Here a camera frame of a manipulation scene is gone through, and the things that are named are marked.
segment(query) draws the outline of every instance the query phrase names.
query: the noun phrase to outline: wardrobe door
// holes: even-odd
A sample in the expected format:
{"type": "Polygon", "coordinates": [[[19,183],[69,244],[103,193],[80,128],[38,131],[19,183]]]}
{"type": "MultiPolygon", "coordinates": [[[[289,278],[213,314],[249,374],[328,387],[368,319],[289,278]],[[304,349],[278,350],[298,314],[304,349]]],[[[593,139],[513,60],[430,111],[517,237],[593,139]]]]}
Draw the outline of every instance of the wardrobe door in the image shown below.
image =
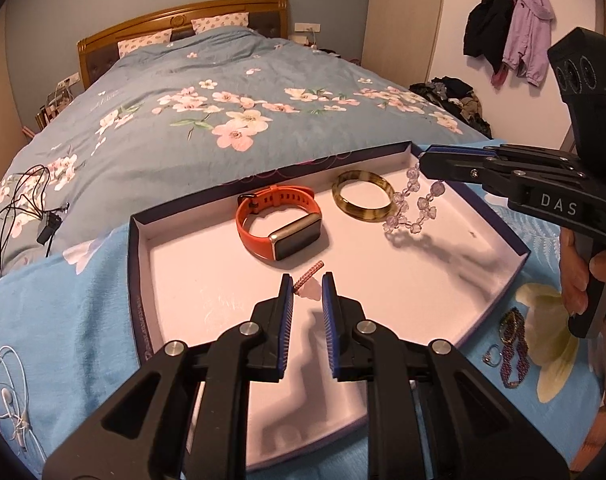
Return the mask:
{"type": "Polygon", "coordinates": [[[407,87],[426,81],[443,0],[369,0],[362,65],[407,87]]]}

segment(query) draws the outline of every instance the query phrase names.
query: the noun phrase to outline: watch buckle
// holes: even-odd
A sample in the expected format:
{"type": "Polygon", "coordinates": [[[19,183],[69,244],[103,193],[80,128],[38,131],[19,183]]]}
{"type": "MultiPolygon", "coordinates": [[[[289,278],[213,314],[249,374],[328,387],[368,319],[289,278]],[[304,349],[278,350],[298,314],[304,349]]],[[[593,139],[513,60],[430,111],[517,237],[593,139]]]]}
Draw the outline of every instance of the watch buckle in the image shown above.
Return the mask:
{"type": "Polygon", "coordinates": [[[254,193],[243,193],[237,197],[237,203],[240,207],[243,200],[249,200],[250,213],[256,215],[258,214],[258,211],[256,209],[258,209],[259,205],[257,202],[252,202],[253,198],[256,198],[256,195],[254,193]]]}

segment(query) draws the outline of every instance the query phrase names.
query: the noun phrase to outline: white earphones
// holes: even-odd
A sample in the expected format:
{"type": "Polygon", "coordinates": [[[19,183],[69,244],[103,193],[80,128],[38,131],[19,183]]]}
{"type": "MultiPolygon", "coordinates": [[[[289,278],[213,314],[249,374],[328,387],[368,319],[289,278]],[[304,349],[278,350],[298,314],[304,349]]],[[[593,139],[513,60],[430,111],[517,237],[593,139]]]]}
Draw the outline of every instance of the white earphones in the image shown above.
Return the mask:
{"type": "Polygon", "coordinates": [[[34,434],[32,427],[30,426],[30,420],[28,417],[28,404],[29,404],[29,394],[27,390],[27,379],[25,376],[25,368],[19,358],[19,355],[16,353],[11,346],[5,345],[0,347],[0,365],[3,366],[5,373],[7,375],[9,383],[5,383],[0,381],[1,389],[1,401],[3,403],[3,407],[5,408],[4,413],[0,413],[0,420],[9,419],[14,427],[14,432],[12,433],[11,440],[16,440],[20,450],[23,452],[27,452],[27,440],[26,437],[30,436],[34,441],[34,445],[36,450],[43,460],[43,463],[46,461],[45,452],[43,451],[38,438],[34,434]],[[4,361],[4,358],[7,354],[14,354],[16,357],[19,367],[20,373],[22,374],[22,382],[23,382],[23,392],[24,392],[24,406],[21,409],[20,397],[14,387],[14,382],[12,381],[12,377],[10,375],[9,368],[4,361]]]}

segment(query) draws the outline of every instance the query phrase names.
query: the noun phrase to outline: purple jacket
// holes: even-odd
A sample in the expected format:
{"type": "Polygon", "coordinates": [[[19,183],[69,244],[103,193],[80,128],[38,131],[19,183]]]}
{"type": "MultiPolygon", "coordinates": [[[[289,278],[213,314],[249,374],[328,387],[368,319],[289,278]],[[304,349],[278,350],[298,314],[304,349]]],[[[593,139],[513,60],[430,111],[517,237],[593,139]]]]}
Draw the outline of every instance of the purple jacket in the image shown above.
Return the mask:
{"type": "Polygon", "coordinates": [[[535,86],[541,84],[548,70],[554,18],[550,0],[516,0],[504,63],[535,86]]]}

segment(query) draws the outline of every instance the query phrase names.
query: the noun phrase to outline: white box tray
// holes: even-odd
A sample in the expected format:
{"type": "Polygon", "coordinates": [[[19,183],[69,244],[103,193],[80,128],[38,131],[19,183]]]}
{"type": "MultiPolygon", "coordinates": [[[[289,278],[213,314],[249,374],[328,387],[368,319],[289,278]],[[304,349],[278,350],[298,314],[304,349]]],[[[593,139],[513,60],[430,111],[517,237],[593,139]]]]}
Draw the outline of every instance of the white box tray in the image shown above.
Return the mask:
{"type": "MultiPolygon", "coordinates": [[[[286,180],[315,190],[323,229],[314,244],[281,262],[250,254],[234,216],[238,194],[283,181],[288,171],[196,193],[132,218],[130,301],[141,359],[170,340],[193,346],[217,339],[248,320],[256,303],[276,297],[284,272],[296,281],[317,260],[325,263],[295,296],[285,378],[251,385],[248,468],[325,443],[366,420],[365,385],[331,377],[320,301],[323,272],[334,274],[341,296],[358,300],[367,317],[400,338],[420,344],[444,338],[459,345],[525,263],[526,246],[461,184],[448,184],[433,201],[437,219],[427,221],[419,235],[400,229],[386,237],[382,223],[351,218],[334,204],[331,185],[340,173],[373,171],[401,190],[415,162],[411,145],[400,143],[287,169],[323,168],[286,180]],[[391,154],[377,156],[382,152],[391,154]],[[350,157],[361,162],[346,165],[350,157]],[[217,200],[210,202],[208,195],[217,200]]],[[[431,182],[421,176],[420,192],[408,200],[409,219],[416,218],[416,199],[429,192],[431,182]]],[[[365,182],[347,184],[343,195],[368,207],[389,201],[365,182]]],[[[252,219],[250,231],[265,236],[302,215],[295,208],[265,212],[252,219]]]]}

